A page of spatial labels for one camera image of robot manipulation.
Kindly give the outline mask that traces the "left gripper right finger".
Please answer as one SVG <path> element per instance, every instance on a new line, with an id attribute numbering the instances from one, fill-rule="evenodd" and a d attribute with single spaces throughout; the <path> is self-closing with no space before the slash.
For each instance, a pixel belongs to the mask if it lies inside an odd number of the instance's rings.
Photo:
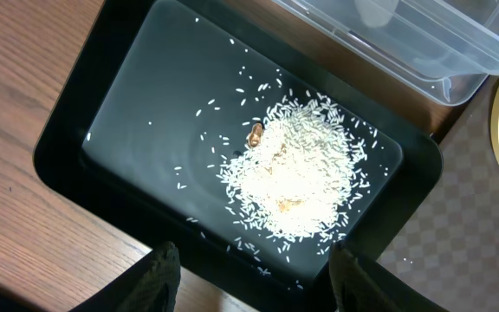
<path id="1" fill-rule="evenodd" d="M 339 311 L 446 312 L 346 241 L 331 245 L 328 270 Z"/>

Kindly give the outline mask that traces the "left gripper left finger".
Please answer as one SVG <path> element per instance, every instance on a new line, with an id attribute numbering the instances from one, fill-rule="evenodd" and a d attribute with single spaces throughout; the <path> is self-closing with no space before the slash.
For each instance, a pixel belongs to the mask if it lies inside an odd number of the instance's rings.
<path id="1" fill-rule="evenodd" d="M 172 312 L 181 278 L 178 248 L 163 242 L 70 312 Z M 43 312 L 0 286 L 0 312 Z"/>

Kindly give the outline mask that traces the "pile of rice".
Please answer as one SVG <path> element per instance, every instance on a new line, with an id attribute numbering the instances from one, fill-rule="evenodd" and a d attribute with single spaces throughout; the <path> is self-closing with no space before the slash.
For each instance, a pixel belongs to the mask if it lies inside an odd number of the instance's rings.
<path id="1" fill-rule="evenodd" d="M 299 278 L 402 160 L 375 127 L 182 10 L 145 22 L 82 149 L 262 272 Z"/>

